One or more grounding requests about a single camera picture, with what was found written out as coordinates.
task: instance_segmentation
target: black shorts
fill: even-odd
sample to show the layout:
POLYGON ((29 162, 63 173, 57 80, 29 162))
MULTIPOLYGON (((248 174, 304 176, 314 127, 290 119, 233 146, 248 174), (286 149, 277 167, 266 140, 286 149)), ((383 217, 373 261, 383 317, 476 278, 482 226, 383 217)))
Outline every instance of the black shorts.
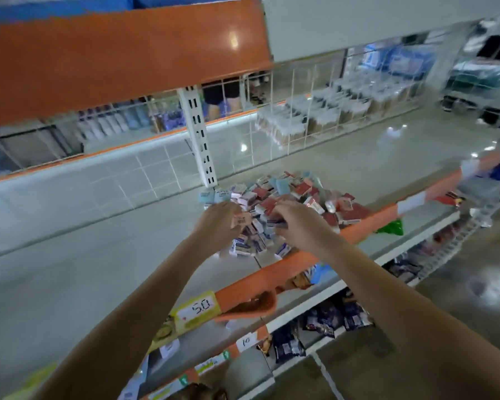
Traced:
POLYGON ((206 82, 202 84, 202 91, 204 93, 204 100, 210 105, 219 105, 226 98, 239 97, 239 77, 231 77, 223 80, 206 82))

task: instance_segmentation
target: pile of small boxes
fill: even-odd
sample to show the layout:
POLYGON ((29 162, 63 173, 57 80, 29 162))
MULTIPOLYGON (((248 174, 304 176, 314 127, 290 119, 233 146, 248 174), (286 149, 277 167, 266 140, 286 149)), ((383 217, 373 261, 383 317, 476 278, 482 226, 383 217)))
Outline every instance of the pile of small boxes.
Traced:
MULTIPOLYGON (((235 256, 256 256, 273 248, 276 240, 281 239, 274 228, 286 228, 287 223, 278 213, 273 213, 279 201, 298 201, 314 209, 338 233, 340 228, 360 222, 371 212, 353 202, 354 199, 351 194, 325 189, 320 179, 309 172, 287 171, 262 176, 251 184, 235 184, 229 189, 207 189, 199 195, 204 208, 229 200, 241 206, 242 213, 234 216, 232 222, 232 227, 242 227, 230 248, 230 254, 235 256)), ((274 255, 280 260, 290 251, 291 247, 282 242, 274 255)))

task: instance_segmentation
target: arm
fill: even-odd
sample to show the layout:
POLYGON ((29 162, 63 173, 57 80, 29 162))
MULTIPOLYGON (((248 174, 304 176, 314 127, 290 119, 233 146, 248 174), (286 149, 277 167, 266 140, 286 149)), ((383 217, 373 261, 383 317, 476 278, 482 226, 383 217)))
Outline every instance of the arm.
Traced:
POLYGON ((73 348, 33 398, 116 399, 195 269, 240 234, 240 227, 230 228, 240 211, 233 202, 208 208, 191 235, 73 348))
POLYGON ((276 205, 277 234, 328 263, 440 398, 500 399, 500 350, 335 234, 310 208, 276 205))

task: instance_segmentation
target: glossy floor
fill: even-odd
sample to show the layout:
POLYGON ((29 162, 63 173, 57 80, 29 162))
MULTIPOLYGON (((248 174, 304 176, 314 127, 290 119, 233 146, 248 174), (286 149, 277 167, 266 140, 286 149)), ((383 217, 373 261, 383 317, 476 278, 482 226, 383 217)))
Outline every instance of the glossy floor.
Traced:
MULTIPOLYGON (((478 230, 417 290, 500 349, 500 210, 494 220, 492 228, 478 230)), ((432 398, 426 383, 379 329, 344 334, 318 355, 345 399, 432 398)), ((262 398, 334 399, 316 372, 318 367, 308 358, 288 370, 262 398)))

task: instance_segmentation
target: tiled floor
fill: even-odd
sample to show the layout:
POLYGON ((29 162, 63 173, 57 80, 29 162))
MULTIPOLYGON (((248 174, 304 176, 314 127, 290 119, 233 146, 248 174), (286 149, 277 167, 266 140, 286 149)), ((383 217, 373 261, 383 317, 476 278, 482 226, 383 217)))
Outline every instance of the tiled floor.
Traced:
MULTIPOLYGON (((492 228, 471 236, 453 260, 417 289, 500 349, 500 211, 492 228)), ((346 400, 432 398, 427 384, 379 329, 344 334, 318 354, 346 400)), ((313 359, 306 359, 261 398, 335 398, 314 371, 313 359)))

